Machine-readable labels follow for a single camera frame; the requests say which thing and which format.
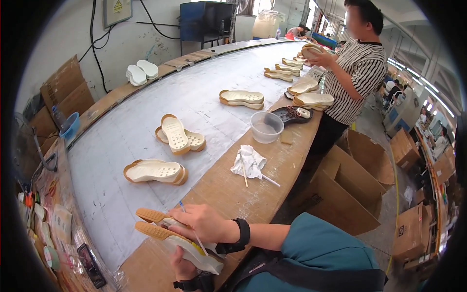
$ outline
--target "striped shirt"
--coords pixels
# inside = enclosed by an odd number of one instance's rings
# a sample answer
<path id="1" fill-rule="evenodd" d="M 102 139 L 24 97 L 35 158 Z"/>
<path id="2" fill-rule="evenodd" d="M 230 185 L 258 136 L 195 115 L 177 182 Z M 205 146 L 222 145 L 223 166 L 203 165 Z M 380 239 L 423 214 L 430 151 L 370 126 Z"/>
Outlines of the striped shirt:
<path id="1" fill-rule="evenodd" d="M 337 55 L 337 64 L 350 76 L 361 100 L 354 100 L 337 80 L 332 71 L 328 71 L 324 83 L 324 93 L 334 97 L 334 104 L 325 112 L 336 121 L 351 125 L 361 112 L 367 97 L 377 89 L 388 72 L 386 52 L 381 43 L 351 40 Z"/>

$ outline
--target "glue brush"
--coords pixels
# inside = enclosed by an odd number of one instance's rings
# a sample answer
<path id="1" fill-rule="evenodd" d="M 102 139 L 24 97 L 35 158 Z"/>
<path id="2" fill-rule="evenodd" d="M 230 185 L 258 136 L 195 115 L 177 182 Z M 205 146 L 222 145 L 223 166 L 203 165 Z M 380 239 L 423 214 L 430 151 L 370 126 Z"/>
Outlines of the glue brush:
<path id="1" fill-rule="evenodd" d="M 180 204 L 180 207 L 182 208 L 182 211 L 183 211 L 184 213 L 186 213 L 185 208 L 183 207 L 182 201 L 179 200 L 178 203 Z M 199 239 L 199 236 L 198 236 L 198 234 L 196 234 L 196 232 L 195 232 L 194 229 L 193 229 L 193 233 L 194 233 L 195 236 L 196 236 L 196 240 L 198 240 L 199 246 L 203 249 L 203 252 L 204 252 L 205 255 L 207 256 L 208 253 L 207 253 L 206 249 L 204 248 L 203 243 L 202 243 L 201 240 Z"/>

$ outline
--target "black pants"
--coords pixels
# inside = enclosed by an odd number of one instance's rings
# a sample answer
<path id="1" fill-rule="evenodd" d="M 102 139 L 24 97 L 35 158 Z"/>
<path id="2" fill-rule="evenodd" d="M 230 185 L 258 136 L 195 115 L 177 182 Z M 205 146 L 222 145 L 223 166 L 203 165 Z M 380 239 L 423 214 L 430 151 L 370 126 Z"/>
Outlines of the black pants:
<path id="1" fill-rule="evenodd" d="M 316 132 L 315 139 L 313 140 L 306 160 L 312 156 L 326 154 L 347 128 L 348 125 L 344 125 L 331 118 L 326 113 L 323 113 L 318 131 Z"/>

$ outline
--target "yellow warning label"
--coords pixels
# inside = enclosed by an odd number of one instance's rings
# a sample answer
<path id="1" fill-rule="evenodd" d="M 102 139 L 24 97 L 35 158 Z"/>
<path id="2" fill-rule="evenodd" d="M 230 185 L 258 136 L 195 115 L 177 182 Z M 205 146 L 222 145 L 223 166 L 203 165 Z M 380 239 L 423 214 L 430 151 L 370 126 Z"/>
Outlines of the yellow warning label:
<path id="1" fill-rule="evenodd" d="M 113 13 L 117 13 L 122 9 L 123 5 L 121 4 L 120 0 L 117 0 L 117 3 L 115 3 L 115 6 L 113 7 Z"/>

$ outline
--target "smartphone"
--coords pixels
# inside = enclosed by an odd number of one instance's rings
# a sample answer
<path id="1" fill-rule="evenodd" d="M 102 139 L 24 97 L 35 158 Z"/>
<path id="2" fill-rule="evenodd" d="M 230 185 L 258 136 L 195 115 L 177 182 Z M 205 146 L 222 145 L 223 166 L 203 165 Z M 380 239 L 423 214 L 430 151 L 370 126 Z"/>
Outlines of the smartphone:
<path id="1" fill-rule="evenodd" d="M 102 274 L 100 273 L 99 268 L 97 267 L 96 261 L 94 261 L 91 251 L 89 250 L 89 247 L 87 246 L 86 243 L 83 243 L 78 248 L 78 255 L 79 255 L 79 260 L 83 264 L 89 278 L 94 284 L 94 287 L 99 289 L 105 286 L 107 282 L 102 276 Z"/>

